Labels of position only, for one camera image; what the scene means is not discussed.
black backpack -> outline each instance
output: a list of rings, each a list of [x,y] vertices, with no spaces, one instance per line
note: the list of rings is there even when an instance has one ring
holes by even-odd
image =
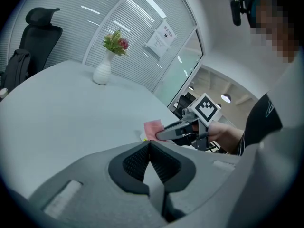
[[[24,49],[17,49],[10,58],[5,72],[1,77],[1,89],[8,89],[11,92],[28,78],[28,67],[30,63],[30,53]]]

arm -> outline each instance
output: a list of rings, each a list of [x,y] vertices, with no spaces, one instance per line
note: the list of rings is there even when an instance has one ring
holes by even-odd
[[[193,130],[198,131],[198,126],[192,126]],[[216,141],[221,148],[228,153],[233,153],[240,141],[244,130],[240,130],[227,124],[213,121],[209,126],[209,141]]]

pink object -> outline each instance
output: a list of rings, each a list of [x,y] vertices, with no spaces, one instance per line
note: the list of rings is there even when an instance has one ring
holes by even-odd
[[[150,122],[144,123],[144,131],[149,140],[158,140],[156,138],[156,133],[164,130],[164,126],[162,125],[160,120],[154,120]]]
[[[129,42],[125,38],[120,38],[118,40],[118,44],[121,45],[124,48],[124,50],[128,49],[128,47],[129,47]]]

window blinds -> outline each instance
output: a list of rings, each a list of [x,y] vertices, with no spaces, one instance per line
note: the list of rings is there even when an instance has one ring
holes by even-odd
[[[9,41],[10,36],[13,30],[14,22],[17,18],[18,12],[20,11],[23,1],[17,5],[14,11],[11,13],[10,17],[2,27],[0,33],[0,71],[5,71],[5,67],[9,61],[8,50],[9,50]]]
[[[28,25],[25,22],[27,13],[36,7],[48,9],[60,8],[54,13],[52,24],[60,26],[63,33],[50,56],[46,66],[49,67],[65,60],[82,62],[89,42],[99,24],[119,0],[26,0],[12,30],[9,56],[19,48],[22,33]],[[0,47],[0,55],[5,54],[12,24],[8,24],[8,32],[1,35],[5,38]]]
[[[165,19],[177,37],[164,56],[159,59],[145,45],[163,22],[163,18],[147,0],[125,0],[100,30],[85,63],[96,67],[106,49],[104,37],[120,29],[129,40],[128,56],[115,56],[112,73],[142,84],[152,91],[195,27],[183,0],[153,0],[166,15]]]

glass wall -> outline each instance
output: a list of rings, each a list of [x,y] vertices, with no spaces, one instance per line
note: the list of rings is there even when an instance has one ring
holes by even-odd
[[[49,55],[45,67],[57,63],[74,60],[82,62],[86,49],[99,24],[120,0],[25,0],[17,19],[12,16],[11,35],[0,49],[10,58],[19,48],[21,37],[28,25],[25,17],[28,12],[37,7],[46,9],[60,8],[52,17],[52,24],[62,28],[63,32]]]
[[[170,104],[184,85],[202,55],[198,35],[194,32],[185,47],[174,58],[168,73],[160,81],[154,92],[156,97],[166,106]]]
[[[164,55],[159,57],[147,43],[164,20],[176,38]],[[195,26],[192,14],[183,0],[124,0],[103,25],[85,58],[85,64],[96,67],[106,53],[102,44],[104,37],[120,29],[122,36],[129,41],[128,56],[114,57],[112,73],[152,91]]]

